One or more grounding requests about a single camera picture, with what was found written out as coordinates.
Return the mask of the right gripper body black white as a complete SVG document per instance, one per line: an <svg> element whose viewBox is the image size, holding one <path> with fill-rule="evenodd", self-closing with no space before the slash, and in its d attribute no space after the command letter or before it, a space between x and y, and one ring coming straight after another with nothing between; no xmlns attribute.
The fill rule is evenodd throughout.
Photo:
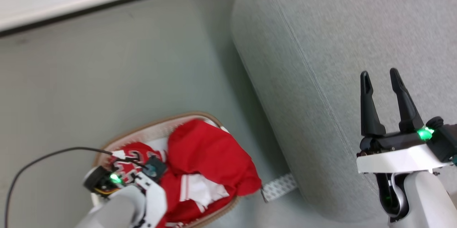
<svg viewBox="0 0 457 228"><path fill-rule="evenodd" d="M380 137L364 137L356 166L360 174L394 174L431 170L452 165L439 160L427 145L434 130L421 128L413 133L389 133Z"/></svg>

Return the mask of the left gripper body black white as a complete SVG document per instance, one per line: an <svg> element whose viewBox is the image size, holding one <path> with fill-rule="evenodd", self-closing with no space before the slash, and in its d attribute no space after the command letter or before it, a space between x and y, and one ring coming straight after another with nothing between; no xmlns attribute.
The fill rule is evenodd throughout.
<svg viewBox="0 0 457 228"><path fill-rule="evenodd" d="M125 184L116 173L105 169L103 166L96 166L84 177L83 186L91 193L108 197L124 188Z"/></svg>

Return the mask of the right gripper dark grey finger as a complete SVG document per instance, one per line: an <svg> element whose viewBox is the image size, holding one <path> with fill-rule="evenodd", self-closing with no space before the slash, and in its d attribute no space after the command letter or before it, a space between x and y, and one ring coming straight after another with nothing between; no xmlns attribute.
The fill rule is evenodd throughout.
<svg viewBox="0 0 457 228"><path fill-rule="evenodd" d="M386 134L386 129L381 124L373 100L373 86L369 73L360 74L360 103L361 103L361 135L364 137L379 137Z"/></svg>
<svg viewBox="0 0 457 228"><path fill-rule="evenodd" d="M407 90L399 71L396 68L390 69L391 85L398 101L400 122L398 124L400 132L412 133L424 126L421 116L418 114L409 91Z"/></svg>

